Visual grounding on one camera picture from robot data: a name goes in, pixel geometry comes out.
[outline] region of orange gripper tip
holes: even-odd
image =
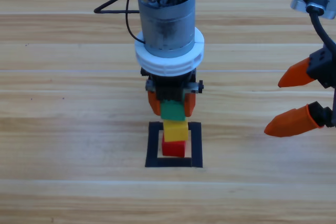
[[[189,118],[194,111],[196,106],[196,94],[185,94],[184,99],[184,114]]]
[[[161,115],[161,104],[156,98],[156,93],[148,91],[148,101],[155,115]]]
[[[321,128],[311,117],[308,105],[276,116],[266,127],[265,134],[276,137],[295,136]]]
[[[278,86],[280,88],[303,86],[315,81],[307,74],[308,67],[309,58],[291,66],[280,79]]]

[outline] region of yellow block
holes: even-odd
[[[165,142],[180,142],[188,140],[188,121],[163,120],[163,134]]]

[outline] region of black cable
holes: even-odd
[[[132,33],[132,31],[130,29],[130,25],[128,23],[128,6],[129,6],[129,4],[130,4],[130,0],[127,0],[127,2],[126,2],[126,15],[125,15],[127,30],[135,40],[137,40],[138,42],[141,42],[143,44],[146,44],[145,41],[136,38],[136,36]]]
[[[97,7],[94,9],[94,13],[100,13],[100,14],[105,14],[105,13],[113,13],[113,14],[119,14],[119,13],[126,13],[126,10],[103,10],[104,8],[114,4],[118,0],[110,0],[101,6]],[[128,13],[140,13],[138,10],[129,10]]]
[[[309,13],[311,23],[314,26],[314,29],[318,36],[321,38],[326,47],[332,52],[333,55],[336,55],[336,44],[328,36],[327,32],[323,29],[323,26],[319,19],[319,14],[317,12]]]

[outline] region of wooden table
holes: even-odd
[[[124,15],[93,13],[106,1],[0,0],[1,224],[336,223],[336,130],[264,134],[279,113],[331,106],[318,83],[277,87],[321,48],[306,14],[291,0],[197,0],[204,168],[144,168],[159,118]],[[130,24],[140,31],[137,14]]]

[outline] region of black square outline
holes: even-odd
[[[148,146],[145,167],[197,167],[203,168],[202,153],[202,125],[188,123],[191,131],[191,158],[157,157],[159,147],[159,131],[163,130],[163,123],[150,122],[148,130]]]

